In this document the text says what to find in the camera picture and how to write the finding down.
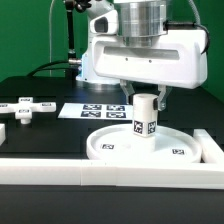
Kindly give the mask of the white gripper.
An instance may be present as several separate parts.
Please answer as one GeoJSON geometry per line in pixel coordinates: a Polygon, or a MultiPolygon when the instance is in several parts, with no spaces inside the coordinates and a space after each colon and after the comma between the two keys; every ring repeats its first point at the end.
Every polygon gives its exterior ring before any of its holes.
{"type": "Polygon", "coordinates": [[[125,46],[118,36],[99,35],[92,40],[93,69],[98,76],[121,79],[127,104],[135,93],[131,81],[159,85],[153,106],[163,111],[170,86],[194,89],[207,79],[205,36],[203,30],[169,30],[153,37],[147,48],[125,46]]]}

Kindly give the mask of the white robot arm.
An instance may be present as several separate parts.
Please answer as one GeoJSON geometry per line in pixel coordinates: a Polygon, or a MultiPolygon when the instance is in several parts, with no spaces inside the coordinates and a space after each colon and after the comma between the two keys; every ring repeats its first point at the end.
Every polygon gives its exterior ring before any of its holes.
{"type": "Polygon", "coordinates": [[[198,20],[167,18],[170,0],[90,0],[88,45],[77,80],[97,90],[134,82],[156,84],[162,111],[174,87],[194,89],[207,79],[210,36],[198,20]]]}

